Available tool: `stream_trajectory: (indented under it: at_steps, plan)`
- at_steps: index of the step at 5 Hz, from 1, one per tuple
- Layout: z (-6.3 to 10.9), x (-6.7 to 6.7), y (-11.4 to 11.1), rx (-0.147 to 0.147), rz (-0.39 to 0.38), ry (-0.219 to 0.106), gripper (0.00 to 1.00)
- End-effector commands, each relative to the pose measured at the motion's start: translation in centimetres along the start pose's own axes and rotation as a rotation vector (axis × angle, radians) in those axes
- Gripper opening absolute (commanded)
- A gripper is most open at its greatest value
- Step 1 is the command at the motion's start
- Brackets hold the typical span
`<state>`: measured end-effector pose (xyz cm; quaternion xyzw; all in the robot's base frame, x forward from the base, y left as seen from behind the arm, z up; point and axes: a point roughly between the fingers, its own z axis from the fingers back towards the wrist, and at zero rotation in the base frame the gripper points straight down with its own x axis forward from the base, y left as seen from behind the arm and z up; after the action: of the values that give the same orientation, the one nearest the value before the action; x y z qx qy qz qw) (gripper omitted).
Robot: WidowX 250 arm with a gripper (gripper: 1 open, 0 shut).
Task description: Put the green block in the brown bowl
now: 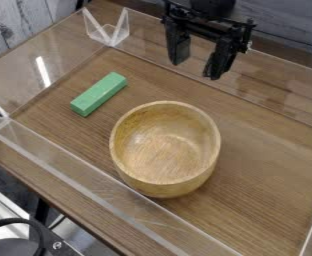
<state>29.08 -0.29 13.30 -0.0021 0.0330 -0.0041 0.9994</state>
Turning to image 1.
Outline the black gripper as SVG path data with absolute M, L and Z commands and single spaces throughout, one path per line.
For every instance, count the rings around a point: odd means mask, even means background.
M 170 61 L 182 64 L 190 57 L 190 33 L 218 40 L 203 76 L 218 80 L 230 70 L 237 53 L 251 47 L 251 35 L 257 27 L 253 18 L 234 14 L 237 0 L 163 0 L 165 27 Z

